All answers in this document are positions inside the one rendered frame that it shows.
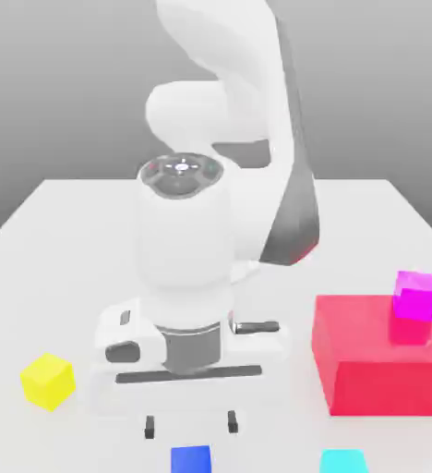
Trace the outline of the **small cyan cube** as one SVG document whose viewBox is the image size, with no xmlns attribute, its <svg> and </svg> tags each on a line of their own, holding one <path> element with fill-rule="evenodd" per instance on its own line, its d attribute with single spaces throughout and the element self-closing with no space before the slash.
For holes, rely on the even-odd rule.
<svg viewBox="0 0 432 473">
<path fill-rule="evenodd" d="M 369 473 L 364 452 L 359 449 L 325 449 L 319 473 Z"/>
</svg>

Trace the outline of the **large red box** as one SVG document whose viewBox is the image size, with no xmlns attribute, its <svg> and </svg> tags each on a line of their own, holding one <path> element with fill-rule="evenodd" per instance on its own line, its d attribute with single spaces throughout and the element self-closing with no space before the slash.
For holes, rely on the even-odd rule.
<svg viewBox="0 0 432 473">
<path fill-rule="evenodd" d="M 387 295 L 316 298 L 311 346 L 332 416 L 432 417 L 432 330 L 396 345 L 392 316 Z"/>
</svg>

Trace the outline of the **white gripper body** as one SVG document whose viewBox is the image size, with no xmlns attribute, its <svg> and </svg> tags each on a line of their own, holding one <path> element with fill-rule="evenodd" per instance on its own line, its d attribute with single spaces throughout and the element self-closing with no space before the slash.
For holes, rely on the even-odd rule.
<svg viewBox="0 0 432 473">
<path fill-rule="evenodd" d="M 93 366 L 89 406 L 100 415 L 258 409 L 285 397 L 282 364 L 216 366 L 192 375 Z"/>
</svg>

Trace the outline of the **small yellow cube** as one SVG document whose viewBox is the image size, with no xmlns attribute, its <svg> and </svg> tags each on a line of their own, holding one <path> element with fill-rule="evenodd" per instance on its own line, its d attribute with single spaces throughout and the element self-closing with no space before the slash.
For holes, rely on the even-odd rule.
<svg viewBox="0 0 432 473">
<path fill-rule="evenodd" d="M 72 364 L 56 355 L 44 353 L 20 373 L 26 399 L 54 411 L 76 390 Z"/>
</svg>

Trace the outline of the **small magenta cube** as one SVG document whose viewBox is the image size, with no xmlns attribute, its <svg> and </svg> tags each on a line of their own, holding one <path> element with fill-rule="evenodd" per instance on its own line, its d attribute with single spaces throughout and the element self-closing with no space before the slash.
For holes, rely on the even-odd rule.
<svg viewBox="0 0 432 473">
<path fill-rule="evenodd" d="M 392 303 L 398 318 L 432 321 L 432 273 L 398 271 Z"/>
</svg>

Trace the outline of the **small blue cube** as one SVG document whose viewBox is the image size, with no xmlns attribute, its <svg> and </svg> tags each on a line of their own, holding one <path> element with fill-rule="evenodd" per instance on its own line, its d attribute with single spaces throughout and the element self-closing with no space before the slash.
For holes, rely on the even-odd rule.
<svg viewBox="0 0 432 473">
<path fill-rule="evenodd" d="M 171 473 L 211 473 L 208 445 L 182 446 L 171 449 Z"/>
</svg>

